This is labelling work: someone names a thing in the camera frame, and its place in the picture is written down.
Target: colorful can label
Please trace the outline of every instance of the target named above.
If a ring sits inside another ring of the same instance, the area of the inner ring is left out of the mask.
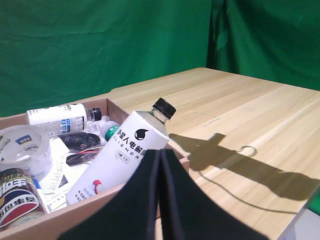
[[[0,172],[0,228],[9,229],[45,215],[33,180],[20,168]]]

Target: wooden table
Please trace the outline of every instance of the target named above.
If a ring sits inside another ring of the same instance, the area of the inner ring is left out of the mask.
[[[320,184],[319,91],[195,68],[104,95],[128,112],[159,97],[175,106],[170,144],[188,155],[190,176],[271,239],[284,237]]]

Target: tape roll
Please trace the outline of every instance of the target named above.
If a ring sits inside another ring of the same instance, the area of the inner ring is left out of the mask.
[[[0,130],[0,171],[26,170],[40,181],[52,167],[48,134],[33,125],[16,125]]]

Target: red logo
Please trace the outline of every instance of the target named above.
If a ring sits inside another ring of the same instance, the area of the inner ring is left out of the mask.
[[[97,187],[98,187],[98,185],[102,184],[101,181],[100,181],[100,180],[94,180],[92,184],[94,185],[94,192],[95,192],[95,194],[98,194],[98,189],[97,189]]]

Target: clear plastic bottle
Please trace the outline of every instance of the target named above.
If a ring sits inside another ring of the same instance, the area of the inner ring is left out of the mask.
[[[176,109],[163,98],[151,111],[133,111],[66,195],[68,205],[125,183],[146,150],[169,141],[165,123]]]
[[[28,110],[25,113],[29,125],[48,132],[49,137],[87,128],[88,121],[101,120],[100,108],[85,108],[81,103]]]

